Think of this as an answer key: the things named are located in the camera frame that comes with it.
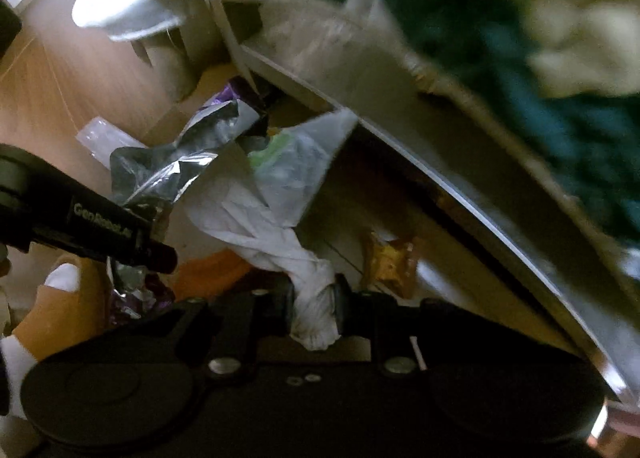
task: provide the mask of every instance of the teal fabric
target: teal fabric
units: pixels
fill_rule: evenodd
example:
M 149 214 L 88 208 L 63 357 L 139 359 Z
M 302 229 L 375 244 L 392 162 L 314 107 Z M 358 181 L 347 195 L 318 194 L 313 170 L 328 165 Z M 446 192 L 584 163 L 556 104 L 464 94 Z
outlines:
M 416 51 L 484 97 L 604 231 L 640 247 L 640 96 L 540 98 L 510 0 L 386 2 Z

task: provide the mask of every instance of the bolt head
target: bolt head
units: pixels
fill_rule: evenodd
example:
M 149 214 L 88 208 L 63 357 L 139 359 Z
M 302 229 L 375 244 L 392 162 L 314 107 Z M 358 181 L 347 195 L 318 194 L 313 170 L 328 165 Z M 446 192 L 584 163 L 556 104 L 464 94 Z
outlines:
M 294 386 L 295 388 L 298 386 L 302 386 L 305 383 L 302 377 L 287 377 L 287 384 L 290 386 Z
M 322 377 L 320 375 L 318 375 L 318 374 L 315 374 L 315 373 L 309 373 L 309 374 L 305 375 L 305 380 L 307 382 L 311 382 L 311 383 L 320 382 L 322 380 Z
M 218 357 L 209 362 L 209 369 L 216 375 L 231 375 L 242 367 L 242 363 L 233 357 Z
M 385 369 L 395 375 L 408 375 L 415 370 L 417 364 L 409 357 L 391 357 L 385 362 Z

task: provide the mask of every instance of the black device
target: black device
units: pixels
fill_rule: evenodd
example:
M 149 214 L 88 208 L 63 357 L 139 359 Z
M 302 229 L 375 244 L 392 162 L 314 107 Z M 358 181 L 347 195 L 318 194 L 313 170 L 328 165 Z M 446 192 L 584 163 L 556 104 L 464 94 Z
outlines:
M 78 183 L 43 159 L 0 144 L 0 243 L 31 242 L 171 273 L 175 250 L 151 238 L 151 222 Z
M 334 285 L 371 362 L 257 358 L 286 336 L 292 287 L 175 304 L 41 362 L 22 386 L 37 457 L 568 458 L 604 402 L 592 367 L 439 300 L 401 307 Z M 417 364 L 417 354 L 427 369 Z

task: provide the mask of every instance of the white plastic bag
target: white plastic bag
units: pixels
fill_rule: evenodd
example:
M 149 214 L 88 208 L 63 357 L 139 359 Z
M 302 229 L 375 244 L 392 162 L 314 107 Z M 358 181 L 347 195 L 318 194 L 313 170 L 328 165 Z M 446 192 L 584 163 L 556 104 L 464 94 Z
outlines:
M 98 162 L 111 168 L 110 157 L 118 147 L 146 147 L 123 130 L 102 117 L 96 117 L 76 135 L 76 139 L 84 145 Z
M 267 149 L 249 153 L 258 190 L 281 226 L 300 222 L 357 123 L 349 109 L 328 112 L 283 129 Z
M 300 245 L 261 199 L 252 170 L 238 145 L 230 145 L 217 163 L 187 191 L 184 210 L 203 232 L 224 241 L 257 268 L 283 271 L 296 291 L 291 336 L 306 349 L 325 350 L 340 338 L 331 289 L 334 269 Z

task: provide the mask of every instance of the plastic bag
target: plastic bag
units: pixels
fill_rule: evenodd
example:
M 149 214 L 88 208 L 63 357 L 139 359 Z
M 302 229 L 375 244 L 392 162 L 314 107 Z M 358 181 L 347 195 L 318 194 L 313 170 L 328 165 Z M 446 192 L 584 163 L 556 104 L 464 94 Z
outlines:
M 415 62 L 385 0 L 346 0 L 340 13 L 265 2 L 259 12 L 269 58 L 340 102 L 349 102 L 370 44 L 384 44 L 402 65 Z
M 295 291 L 290 335 L 308 350 L 325 350 L 338 340 L 331 263 L 300 245 L 264 202 L 251 167 L 238 145 L 228 146 L 184 196 L 184 209 L 199 229 L 224 241 L 256 268 L 283 271 Z
M 248 154 L 258 190 L 283 227 L 295 227 L 318 192 L 338 149 L 358 123 L 349 109 L 283 129 Z
M 135 212 L 157 202 L 172 205 L 217 158 L 217 151 L 258 118 L 258 113 L 241 100 L 205 105 L 174 142 L 116 149 L 111 154 L 113 200 L 135 208 Z
M 111 168 L 111 153 L 120 147 L 146 147 L 132 136 L 118 129 L 114 124 L 102 117 L 96 117 L 76 135 L 76 139 L 84 145 L 93 157 L 102 165 Z

